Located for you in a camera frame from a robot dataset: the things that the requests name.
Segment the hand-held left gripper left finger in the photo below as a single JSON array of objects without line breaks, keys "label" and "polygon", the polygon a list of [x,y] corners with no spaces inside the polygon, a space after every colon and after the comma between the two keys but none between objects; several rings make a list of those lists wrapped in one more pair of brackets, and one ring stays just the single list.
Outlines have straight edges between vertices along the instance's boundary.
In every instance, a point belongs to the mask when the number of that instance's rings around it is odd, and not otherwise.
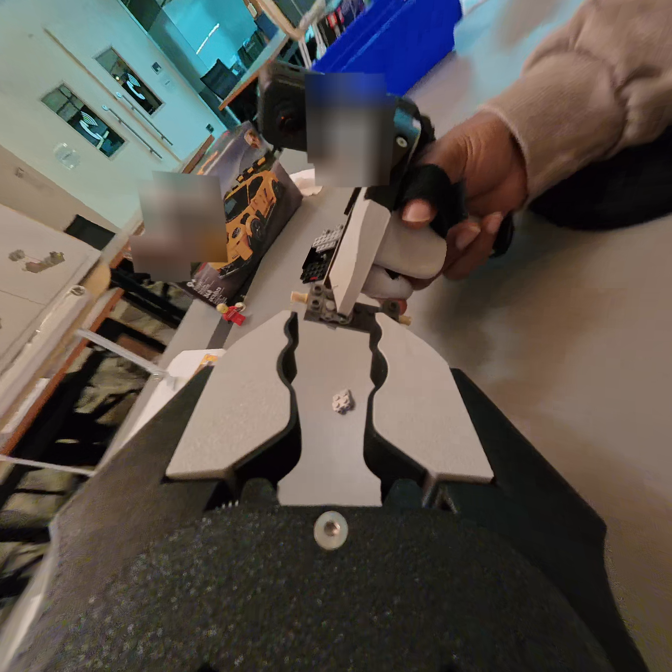
[{"label": "hand-held left gripper left finger", "polygon": [[214,365],[165,471],[173,481],[253,478],[277,486],[298,464],[301,430],[292,382],[298,315],[285,310],[247,332]]}]

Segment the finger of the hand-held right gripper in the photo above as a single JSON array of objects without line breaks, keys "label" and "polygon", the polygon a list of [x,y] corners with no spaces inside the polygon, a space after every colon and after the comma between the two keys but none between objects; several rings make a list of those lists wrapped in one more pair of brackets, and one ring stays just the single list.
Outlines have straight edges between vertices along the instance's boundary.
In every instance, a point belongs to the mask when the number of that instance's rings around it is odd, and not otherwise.
[{"label": "finger of the hand-held right gripper", "polygon": [[357,201],[330,267],[333,300],[349,316],[374,265],[391,212],[374,201]]}]

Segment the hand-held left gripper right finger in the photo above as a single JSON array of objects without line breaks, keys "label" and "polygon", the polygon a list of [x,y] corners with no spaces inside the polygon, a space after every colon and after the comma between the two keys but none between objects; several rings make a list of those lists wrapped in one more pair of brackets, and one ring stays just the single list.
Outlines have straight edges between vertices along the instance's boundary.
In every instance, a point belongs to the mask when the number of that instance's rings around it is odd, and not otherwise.
[{"label": "hand-held left gripper right finger", "polygon": [[407,327],[377,314],[364,460],[382,490],[407,480],[489,484],[494,472],[447,361]]}]

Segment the black toy car chassis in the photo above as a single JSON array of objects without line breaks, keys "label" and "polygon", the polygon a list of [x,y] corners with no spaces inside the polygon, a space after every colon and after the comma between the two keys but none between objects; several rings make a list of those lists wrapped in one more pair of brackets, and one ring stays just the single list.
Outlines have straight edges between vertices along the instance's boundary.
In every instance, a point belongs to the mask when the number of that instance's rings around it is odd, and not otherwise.
[{"label": "black toy car chassis", "polygon": [[340,224],[331,229],[323,230],[314,239],[302,265],[300,274],[302,284],[325,280],[344,231],[345,224]]}]

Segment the dark grey brick assembly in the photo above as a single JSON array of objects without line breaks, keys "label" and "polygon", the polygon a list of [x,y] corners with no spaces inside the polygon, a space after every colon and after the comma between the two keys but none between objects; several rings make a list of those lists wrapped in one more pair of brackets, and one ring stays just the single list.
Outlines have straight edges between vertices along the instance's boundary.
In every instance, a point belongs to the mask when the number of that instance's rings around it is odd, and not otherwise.
[{"label": "dark grey brick assembly", "polygon": [[357,302],[350,313],[340,314],[337,312],[333,291],[322,283],[309,284],[307,292],[292,291],[290,302],[306,307],[304,320],[325,324],[332,329],[343,328],[370,333],[377,326],[378,314],[386,315],[402,326],[412,323],[411,317],[401,314],[396,300],[385,300],[381,305]]}]

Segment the person's right forearm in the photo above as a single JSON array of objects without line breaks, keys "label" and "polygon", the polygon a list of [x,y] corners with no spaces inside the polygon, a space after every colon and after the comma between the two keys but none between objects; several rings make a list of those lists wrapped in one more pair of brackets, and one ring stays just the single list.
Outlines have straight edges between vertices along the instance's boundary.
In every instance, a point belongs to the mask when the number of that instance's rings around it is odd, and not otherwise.
[{"label": "person's right forearm", "polygon": [[671,2],[585,1],[482,110],[494,113],[539,196],[671,125]]}]

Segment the grey desk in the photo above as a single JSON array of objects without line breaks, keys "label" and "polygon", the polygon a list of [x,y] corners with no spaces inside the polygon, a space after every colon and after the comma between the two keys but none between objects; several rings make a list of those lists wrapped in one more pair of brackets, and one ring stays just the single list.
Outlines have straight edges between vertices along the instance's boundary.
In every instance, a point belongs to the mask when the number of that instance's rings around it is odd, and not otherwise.
[{"label": "grey desk", "polygon": [[[582,1],[488,1],[457,30],[458,56],[411,92],[439,133],[508,86]],[[343,189],[306,199],[250,288],[254,319],[288,308],[308,245],[337,221]],[[651,671],[671,670],[671,217],[631,229],[559,229],[532,214],[500,260],[414,294],[410,330],[463,370],[608,526],[618,608]],[[362,409],[338,417],[331,394],[372,389],[363,334],[300,319],[297,397],[306,448],[280,502],[370,504]],[[328,378],[310,369],[333,348]]]}]

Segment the person's right hand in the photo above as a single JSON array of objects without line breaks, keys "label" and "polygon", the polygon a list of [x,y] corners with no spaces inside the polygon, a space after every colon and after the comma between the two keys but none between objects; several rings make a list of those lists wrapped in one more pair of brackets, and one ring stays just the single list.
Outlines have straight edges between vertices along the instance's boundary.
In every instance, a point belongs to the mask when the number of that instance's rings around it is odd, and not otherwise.
[{"label": "person's right hand", "polygon": [[425,147],[419,164],[436,165],[461,183],[467,218],[451,227],[440,275],[463,280],[492,254],[505,217],[529,195],[522,150],[499,116],[477,112]]}]

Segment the long background table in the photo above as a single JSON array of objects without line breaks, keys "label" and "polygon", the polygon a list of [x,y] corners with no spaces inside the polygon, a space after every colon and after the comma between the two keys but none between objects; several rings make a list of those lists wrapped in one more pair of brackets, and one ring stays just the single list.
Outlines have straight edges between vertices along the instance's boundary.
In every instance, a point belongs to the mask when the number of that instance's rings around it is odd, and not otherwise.
[{"label": "long background table", "polygon": [[241,91],[254,82],[266,63],[269,63],[270,61],[273,61],[275,58],[277,58],[282,48],[289,40],[290,36],[279,30],[273,39],[266,44],[260,55],[258,55],[252,64],[247,68],[247,71],[243,74],[240,81],[222,100],[218,106],[218,110],[225,110],[225,108],[227,108],[230,103],[239,96]]}]

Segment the black office chair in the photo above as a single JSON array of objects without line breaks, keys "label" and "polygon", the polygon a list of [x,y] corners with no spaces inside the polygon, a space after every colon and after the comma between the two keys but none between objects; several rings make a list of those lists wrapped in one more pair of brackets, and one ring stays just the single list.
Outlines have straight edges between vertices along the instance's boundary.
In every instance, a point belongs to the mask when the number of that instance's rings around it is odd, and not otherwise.
[{"label": "black office chair", "polygon": [[240,74],[232,71],[218,58],[200,80],[208,90],[223,101],[238,84]]}]

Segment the toy car box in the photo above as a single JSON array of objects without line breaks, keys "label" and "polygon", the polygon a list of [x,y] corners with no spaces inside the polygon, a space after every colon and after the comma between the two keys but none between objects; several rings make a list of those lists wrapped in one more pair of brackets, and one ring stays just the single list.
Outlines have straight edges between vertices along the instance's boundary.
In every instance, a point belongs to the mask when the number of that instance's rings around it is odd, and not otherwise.
[{"label": "toy car box", "polygon": [[228,258],[202,262],[180,287],[216,307],[243,299],[261,264],[298,210],[302,194],[251,122],[227,130],[190,176],[216,178],[226,214]]}]

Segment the dark printed box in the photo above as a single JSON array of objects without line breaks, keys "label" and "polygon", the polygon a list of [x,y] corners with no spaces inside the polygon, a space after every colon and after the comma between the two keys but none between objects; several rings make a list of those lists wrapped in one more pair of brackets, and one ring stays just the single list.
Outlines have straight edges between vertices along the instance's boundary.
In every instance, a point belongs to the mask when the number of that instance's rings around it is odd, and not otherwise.
[{"label": "dark printed box", "polygon": [[369,4],[369,1],[328,1],[327,14],[317,22],[326,46],[331,46],[339,39]]}]

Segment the blue plastic bin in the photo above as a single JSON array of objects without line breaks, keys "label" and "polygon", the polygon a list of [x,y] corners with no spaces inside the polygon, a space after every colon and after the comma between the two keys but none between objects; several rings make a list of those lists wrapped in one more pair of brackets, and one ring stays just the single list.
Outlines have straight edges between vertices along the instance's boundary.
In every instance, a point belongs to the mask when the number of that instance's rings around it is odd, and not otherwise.
[{"label": "blue plastic bin", "polygon": [[312,69],[381,75],[403,96],[454,51],[462,17],[461,1],[372,1]]}]

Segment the black mesh wrist rest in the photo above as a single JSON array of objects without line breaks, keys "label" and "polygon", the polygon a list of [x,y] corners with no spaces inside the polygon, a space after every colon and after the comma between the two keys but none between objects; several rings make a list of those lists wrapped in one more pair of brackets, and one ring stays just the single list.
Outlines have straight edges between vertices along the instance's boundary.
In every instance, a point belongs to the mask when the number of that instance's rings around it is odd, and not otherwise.
[{"label": "black mesh wrist rest", "polygon": [[613,231],[671,214],[671,128],[578,170],[527,209],[575,231]]}]

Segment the building instruction booklet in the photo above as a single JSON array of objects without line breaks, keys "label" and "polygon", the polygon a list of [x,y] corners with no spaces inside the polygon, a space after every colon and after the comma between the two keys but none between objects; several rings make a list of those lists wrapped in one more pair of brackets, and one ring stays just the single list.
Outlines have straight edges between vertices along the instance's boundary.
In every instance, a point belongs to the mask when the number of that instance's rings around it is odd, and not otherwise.
[{"label": "building instruction booklet", "polygon": [[1,371],[100,251],[1,205]]}]

